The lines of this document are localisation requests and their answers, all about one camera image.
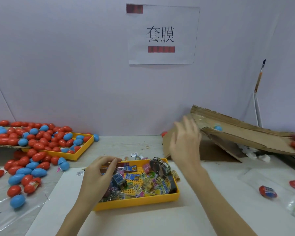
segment left hand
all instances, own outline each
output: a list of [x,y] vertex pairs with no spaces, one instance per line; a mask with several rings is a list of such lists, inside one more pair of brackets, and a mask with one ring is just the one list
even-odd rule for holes
[[[100,156],[85,169],[83,181],[77,202],[92,210],[105,194],[118,162],[122,160],[113,156]],[[100,168],[111,162],[105,175],[101,175]]]

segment paper sign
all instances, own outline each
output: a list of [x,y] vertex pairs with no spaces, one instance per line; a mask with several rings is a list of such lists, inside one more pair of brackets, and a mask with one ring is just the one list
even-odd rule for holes
[[193,63],[200,8],[127,4],[129,64]]

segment clear plastic wrap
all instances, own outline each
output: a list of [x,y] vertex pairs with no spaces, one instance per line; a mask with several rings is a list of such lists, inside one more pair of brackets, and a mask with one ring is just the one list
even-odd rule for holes
[[0,186],[0,231],[4,230],[10,224],[18,220],[19,218],[27,215],[34,209],[42,206],[47,200],[48,197],[46,195],[46,188],[42,183],[41,187],[38,187],[36,191],[27,195],[23,192],[24,187],[20,185],[22,188],[22,193],[25,196],[25,203],[21,207],[17,209],[13,209],[10,206],[11,198],[7,196],[7,191],[10,186],[6,183],[4,186]]
[[277,193],[277,198],[269,199],[280,207],[287,210],[292,216],[295,217],[295,194],[287,190],[279,184],[271,181],[257,170],[248,169],[245,173],[237,177],[241,181],[247,183],[252,188],[259,191],[260,186],[272,188]]

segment yellow tray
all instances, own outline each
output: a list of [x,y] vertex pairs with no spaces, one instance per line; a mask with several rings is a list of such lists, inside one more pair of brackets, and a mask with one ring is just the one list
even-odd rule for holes
[[[130,166],[133,166],[133,165],[137,166],[137,172],[132,172],[131,174],[142,174],[144,172],[142,170],[142,166],[146,163],[149,163],[149,161],[150,160],[148,159],[148,160],[136,160],[136,161],[122,161],[122,163],[129,162]],[[143,180],[141,178],[139,178],[138,181],[133,181],[133,180],[126,180],[126,181],[133,182],[133,184],[143,183]],[[122,192],[126,194],[135,194],[135,190],[133,189],[122,190]],[[115,209],[115,208],[124,208],[124,207],[130,207],[130,206],[141,206],[141,205],[175,201],[175,200],[178,200],[179,195],[180,195],[180,192],[177,186],[177,193],[174,193],[174,194],[163,194],[163,195],[155,195],[155,196],[146,196],[142,198],[121,199],[121,200],[100,202],[95,206],[93,210],[100,211],[100,210],[109,210],[109,209]]]
[[[75,139],[77,135],[82,135],[82,136],[91,137],[91,138],[86,143],[84,143],[83,146],[81,146],[81,148],[75,154],[65,153],[65,152],[54,152],[54,151],[44,151],[44,152],[47,152],[51,156],[63,157],[67,160],[77,160],[82,155],[82,153],[94,142],[94,135],[74,133],[74,132],[72,132],[72,134],[73,134],[73,137],[72,137],[73,139]],[[22,151],[28,152],[29,148],[22,148]]]

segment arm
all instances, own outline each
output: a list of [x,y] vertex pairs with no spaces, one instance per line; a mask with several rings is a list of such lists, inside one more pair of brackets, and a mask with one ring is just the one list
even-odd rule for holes
[[[56,236],[76,236],[84,221],[109,187],[111,177],[120,162],[120,158],[99,157],[85,169],[78,199],[65,217]],[[111,162],[105,175],[101,175],[100,168]]]
[[197,195],[218,236],[257,236],[240,215],[216,189],[206,170],[201,166],[199,145],[201,134],[193,120],[184,116],[184,125],[175,122],[170,155]]

